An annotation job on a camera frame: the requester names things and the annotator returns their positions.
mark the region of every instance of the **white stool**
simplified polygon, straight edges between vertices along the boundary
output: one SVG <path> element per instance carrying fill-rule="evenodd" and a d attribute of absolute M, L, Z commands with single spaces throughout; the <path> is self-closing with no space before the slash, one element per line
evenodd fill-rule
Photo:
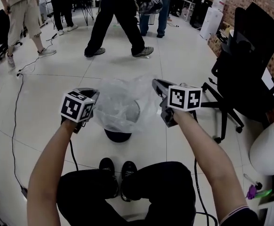
<path fill-rule="evenodd" d="M 266 128 L 250 149 L 253 168 L 263 175 L 274 175 L 274 123 Z"/>

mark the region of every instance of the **chair wheel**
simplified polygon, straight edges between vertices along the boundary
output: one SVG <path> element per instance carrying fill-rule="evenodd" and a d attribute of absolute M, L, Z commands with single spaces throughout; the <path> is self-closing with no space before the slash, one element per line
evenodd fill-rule
<path fill-rule="evenodd" d="M 221 139 L 220 139 L 220 137 L 216 137 L 216 138 L 214 138 L 214 141 L 215 141 L 217 144 L 220 144 L 220 143 L 221 143 Z"/>
<path fill-rule="evenodd" d="M 241 127 L 241 126 L 237 127 L 237 128 L 236 128 L 236 131 L 237 131 L 238 133 L 241 133 L 241 132 L 242 132 L 242 127 Z"/>

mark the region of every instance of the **shirt sleeve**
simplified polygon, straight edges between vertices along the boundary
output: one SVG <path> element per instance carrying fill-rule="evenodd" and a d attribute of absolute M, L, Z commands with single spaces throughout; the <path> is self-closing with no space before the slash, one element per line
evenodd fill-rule
<path fill-rule="evenodd" d="M 257 214 L 248 206 L 235 209 L 228 214 L 219 224 L 220 226 L 260 226 Z"/>

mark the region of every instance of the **transparent plastic bag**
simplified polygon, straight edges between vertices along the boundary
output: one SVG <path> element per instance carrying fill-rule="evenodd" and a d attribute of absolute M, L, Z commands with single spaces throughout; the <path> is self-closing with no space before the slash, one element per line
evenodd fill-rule
<path fill-rule="evenodd" d="M 159 107 L 159 97 L 151 85 L 154 78 L 144 75 L 131 81 L 102 80 L 94 109 L 96 122 L 112 132 L 145 130 Z"/>

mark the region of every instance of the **black office chair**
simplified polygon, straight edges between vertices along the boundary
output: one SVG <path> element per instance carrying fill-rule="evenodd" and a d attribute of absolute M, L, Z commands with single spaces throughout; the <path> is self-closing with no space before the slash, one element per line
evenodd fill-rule
<path fill-rule="evenodd" d="M 228 114 L 239 124 L 236 131 L 242 132 L 244 124 L 234 109 L 262 122 L 264 127 L 269 125 L 266 112 L 274 108 L 274 86 L 269 89 L 262 75 L 273 53 L 274 20 L 255 3 L 246 10 L 237 8 L 233 39 L 228 45 L 222 44 L 221 54 L 212 68 L 219 93 L 207 83 L 202 86 L 217 102 L 205 102 L 201 106 L 219 108 L 222 113 L 221 137 L 215 138 L 217 143 L 225 138 Z"/>
<path fill-rule="evenodd" d="M 5 14 L 4 10 L 0 10 L 0 60 L 8 49 L 8 31 L 9 31 L 9 17 Z"/>

